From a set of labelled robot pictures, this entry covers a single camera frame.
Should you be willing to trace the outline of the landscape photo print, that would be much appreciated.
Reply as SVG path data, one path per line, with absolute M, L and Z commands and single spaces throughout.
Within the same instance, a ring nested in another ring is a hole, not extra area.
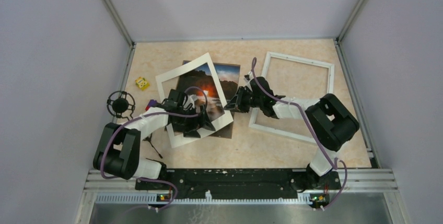
M 219 78 L 224 97 L 226 101 L 230 101 L 238 90 L 240 66 L 215 63 L 214 68 Z M 179 76 L 176 85 L 177 90 L 185 91 L 192 86 L 200 88 L 200 90 L 191 89 L 188 91 L 189 95 L 197 95 L 198 105 L 204 104 L 205 97 L 208 98 L 206 112 L 211 121 L 224 115 L 223 106 L 207 64 L 201 65 Z

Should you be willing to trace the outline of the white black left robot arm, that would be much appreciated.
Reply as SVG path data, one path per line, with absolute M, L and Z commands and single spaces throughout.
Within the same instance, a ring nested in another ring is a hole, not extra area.
M 164 165 L 141 158 L 141 141 L 161 128 L 171 126 L 187 138 L 200 138 L 200 130 L 215 131 L 207 115 L 208 97 L 200 104 L 196 95 L 170 90 L 161 102 L 150 100 L 146 112 L 122 124 L 108 123 L 102 132 L 93 167 L 104 179 L 147 179 L 155 189 L 167 184 Z

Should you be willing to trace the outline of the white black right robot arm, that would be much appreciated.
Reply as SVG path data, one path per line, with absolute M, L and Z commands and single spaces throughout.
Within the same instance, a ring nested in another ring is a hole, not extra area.
M 238 88 L 224 110 L 248 113 L 258 108 L 273 119 L 303 120 L 318 145 L 314 158 L 306 167 L 305 181 L 312 188 L 321 188 L 337 167 L 338 151 L 358 132 L 357 119 L 332 93 L 315 100 L 279 96 L 273 93 L 264 77 L 245 75 L 244 78 L 246 85 Z

